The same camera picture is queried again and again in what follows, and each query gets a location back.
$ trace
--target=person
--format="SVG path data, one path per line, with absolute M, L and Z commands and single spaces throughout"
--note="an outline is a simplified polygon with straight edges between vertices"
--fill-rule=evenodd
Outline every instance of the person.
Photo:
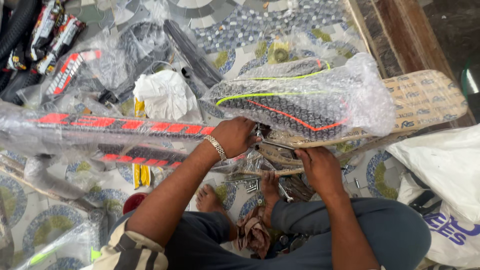
M 226 157 L 244 153 L 260 138 L 243 117 L 221 122 L 211 136 Z M 274 259 L 243 258 L 219 244 L 237 237 L 236 226 L 212 187 L 198 192 L 200 212 L 184 212 L 219 150 L 204 140 L 188 158 L 117 223 L 94 262 L 95 270 L 412 270 L 427 253 L 430 231 L 414 210 L 379 198 L 350 199 L 338 160 L 323 147 L 295 150 L 310 185 L 322 201 L 287 203 L 278 193 L 278 175 L 262 177 L 263 222 L 285 233 L 314 235 L 299 249 Z

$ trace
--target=silver bracelet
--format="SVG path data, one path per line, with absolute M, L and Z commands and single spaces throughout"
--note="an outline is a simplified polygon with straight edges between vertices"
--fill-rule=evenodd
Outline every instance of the silver bracelet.
M 220 158 L 222 161 L 227 160 L 227 156 L 225 155 L 225 151 L 223 150 L 222 146 L 213 138 L 211 135 L 207 135 L 204 137 L 204 140 L 207 140 L 215 146 L 215 149 L 217 150 L 218 154 L 220 155 Z

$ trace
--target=red container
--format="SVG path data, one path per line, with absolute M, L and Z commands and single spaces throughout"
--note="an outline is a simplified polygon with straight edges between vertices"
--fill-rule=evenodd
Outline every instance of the red container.
M 128 197 L 123 205 L 123 214 L 125 215 L 126 213 L 137 209 L 137 207 L 145 200 L 147 196 L 148 193 L 139 192 Z

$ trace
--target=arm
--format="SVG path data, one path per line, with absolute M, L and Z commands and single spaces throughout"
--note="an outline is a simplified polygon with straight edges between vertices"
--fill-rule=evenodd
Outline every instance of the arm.
M 243 117 L 221 122 L 210 134 L 227 158 L 245 152 L 259 138 L 250 136 L 255 122 Z M 220 161 L 215 147 L 203 141 L 188 158 L 147 196 L 127 222 L 127 231 L 165 246 L 185 208 L 212 166 Z
M 328 211 L 333 269 L 380 269 L 343 189 L 338 160 L 324 147 L 295 152 L 302 159 L 308 182 L 325 202 Z

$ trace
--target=brown cloth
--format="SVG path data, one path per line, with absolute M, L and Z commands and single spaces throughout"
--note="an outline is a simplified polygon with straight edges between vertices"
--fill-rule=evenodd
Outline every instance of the brown cloth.
M 260 258 L 264 259 L 270 247 L 270 235 L 262 222 L 265 207 L 256 206 L 245 218 L 237 221 L 237 239 L 233 245 L 242 250 L 246 247 L 255 251 Z

